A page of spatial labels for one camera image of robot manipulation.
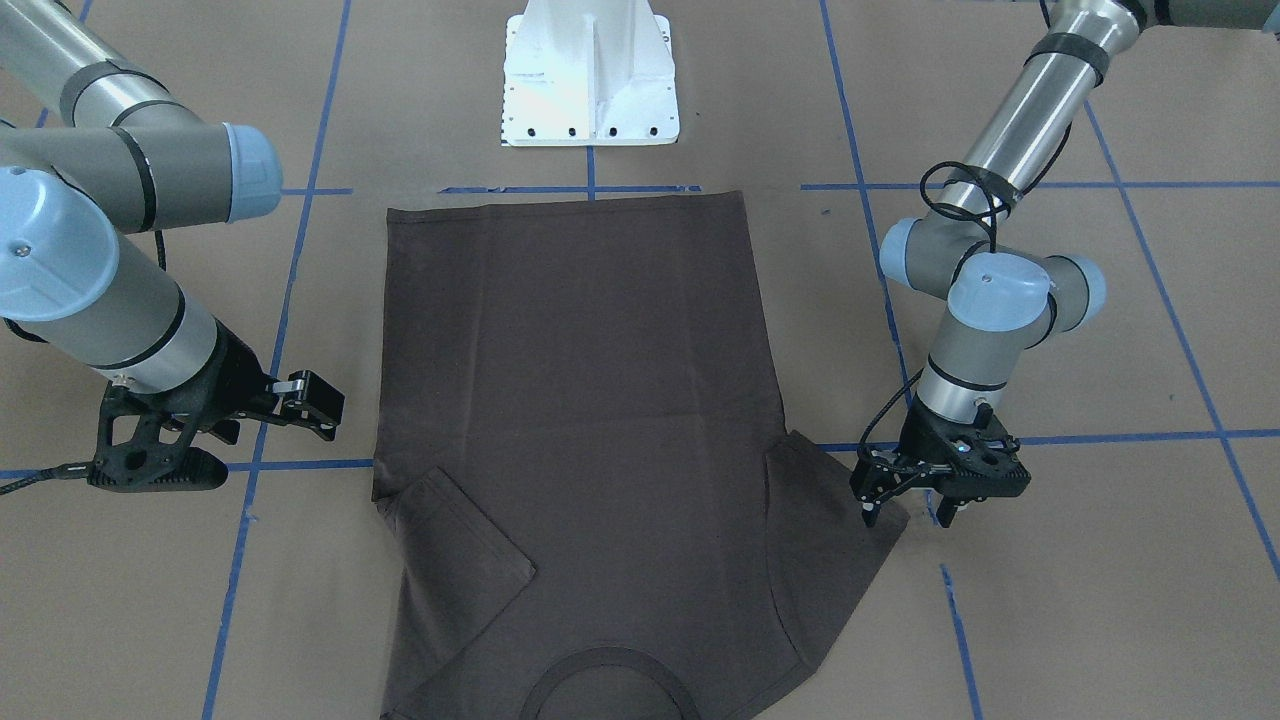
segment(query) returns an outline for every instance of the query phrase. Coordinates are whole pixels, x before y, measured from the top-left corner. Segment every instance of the light blue joint cap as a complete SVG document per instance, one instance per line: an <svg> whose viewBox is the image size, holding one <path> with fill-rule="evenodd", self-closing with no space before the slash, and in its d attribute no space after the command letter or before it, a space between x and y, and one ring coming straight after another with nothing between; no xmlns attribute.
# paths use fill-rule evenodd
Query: light blue joint cap
<svg viewBox="0 0 1280 720"><path fill-rule="evenodd" d="M884 242L881 243L881 272L886 278L895 279L906 287L911 287L911 281L906 278L906 238L911 234L911 227L919 218L902 218L884 233Z"/></svg>
<svg viewBox="0 0 1280 720"><path fill-rule="evenodd" d="M0 168L0 316L47 323L88 307L115 278L115 228L42 170Z"/></svg>
<svg viewBox="0 0 1280 720"><path fill-rule="evenodd" d="M1083 255L1070 255L1065 254L1062 258L1075 263L1075 266L1080 269L1080 274L1084 275L1084 282L1089 286L1089 305L1084 309L1084 318L1076 327L1083 325L1102 310L1102 306L1107 304L1107 278L1102 274L1102 268L1097 265L1093 260Z"/></svg>
<svg viewBox="0 0 1280 720"><path fill-rule="evenodd" d="M223 123L232 149L232 211L228 223L268 215L280 204L284 170L275 147L257 128Z"/></svg>
<svg viewBox="0 0 1280 720"><path fill-rule="evenodd" d="M1016 331L1044 313L1048 288L1048 273L1038 264L1009 252L979 252L960 269L947 309L978 331Z"/></svg>

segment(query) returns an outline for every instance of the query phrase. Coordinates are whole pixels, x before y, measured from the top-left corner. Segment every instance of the white base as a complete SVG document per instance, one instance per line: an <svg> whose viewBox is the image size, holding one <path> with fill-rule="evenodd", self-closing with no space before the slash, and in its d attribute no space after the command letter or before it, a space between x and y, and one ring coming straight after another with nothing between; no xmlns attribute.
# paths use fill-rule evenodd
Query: white base
<svg viewBox="0 0 1280 720"><path fill-rule="evenodd" d="M676 141L680 113L671 23L648 12L648 3L640 5L635 38L600 37L594 18L584 15L581 26L570 28L568 35L564 28L554 32L535 28L538 37L522 38L524 46L516 53L513 45L527 12L507 20L503 145L667 145ZM649 37L654 20L657 27ZM561 45L571 37L572 47L554 47L553 37ZM632 56L645 51L663 53L657 42L666 53L657 63L653 55ZM627 55L608 55L612 49ZM636 67L659 67L666 72L618 73L618 68Z"/></svg>

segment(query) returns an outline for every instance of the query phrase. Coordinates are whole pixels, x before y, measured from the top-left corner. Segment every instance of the gray fabric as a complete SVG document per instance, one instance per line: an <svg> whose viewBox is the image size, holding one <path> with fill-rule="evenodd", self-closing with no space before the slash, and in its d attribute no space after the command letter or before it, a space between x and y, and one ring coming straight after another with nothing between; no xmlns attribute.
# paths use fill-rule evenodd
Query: gray fabric
<svg viewBox="0 0 1280 720"><path fill-rule="evenodd" d="M384 717L750 717L812 674L906 518L863 529L785 434L741 196L390 210L388 240Z"/></svg>

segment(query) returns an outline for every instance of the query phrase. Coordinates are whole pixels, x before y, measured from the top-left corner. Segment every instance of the robotic arm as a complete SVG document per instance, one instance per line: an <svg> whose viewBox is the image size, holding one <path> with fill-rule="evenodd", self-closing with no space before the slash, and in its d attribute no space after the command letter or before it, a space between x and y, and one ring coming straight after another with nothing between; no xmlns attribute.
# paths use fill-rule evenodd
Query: robotic arm
<svg viewBox="0 0 1280 720"><path fill-rule="evenodd" d="M1018 459L1018 441L995 409L1021 351L1096 315L1106 301L1106 282L1085 258L1037 258L1002 247L996 228L1052 163L1071 118L1102 85L1111 59L1155 24L1280 32L1280 5L1060 0L1048 33L964 161L925 173L920 192L928 215L901 220L884 236L884 275L946 300L946 313L916 375L919 388L896 450L872 451L863 437L850 486L868 527L886 500L910 488L937 491L938 523L950 527L969 502L1016 497L1030 482ZM945 168L952 174L933 200L925 181Z"/></svg>
<svg viewBox="0 0 1280 720"><path fill-rule="evenodd" d="M250 419L332 441L342 393L308 370L264 373L120 234L269 214L283 182L270 141L204 123L50 0L0 0L0 67L68 126L0 127L0 316L110 380L93 461L61 473L119 492L209 489L227 466L196 433L233 445ZM137 418L132 437L113 432L120 418Z"/></svg>

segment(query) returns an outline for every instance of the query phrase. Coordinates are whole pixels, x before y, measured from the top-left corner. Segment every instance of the white plastic bracket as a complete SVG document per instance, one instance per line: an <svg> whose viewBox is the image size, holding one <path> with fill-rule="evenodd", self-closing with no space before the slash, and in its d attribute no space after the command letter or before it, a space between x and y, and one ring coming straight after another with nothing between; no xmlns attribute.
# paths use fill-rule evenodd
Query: white plastic bracket
<svg viewBox="0 0 1280 720"><path fill-rule="evenodd" d="M671 23L648 0L529 0L507 20L502 141L664 145L680 136Z"/></svg>

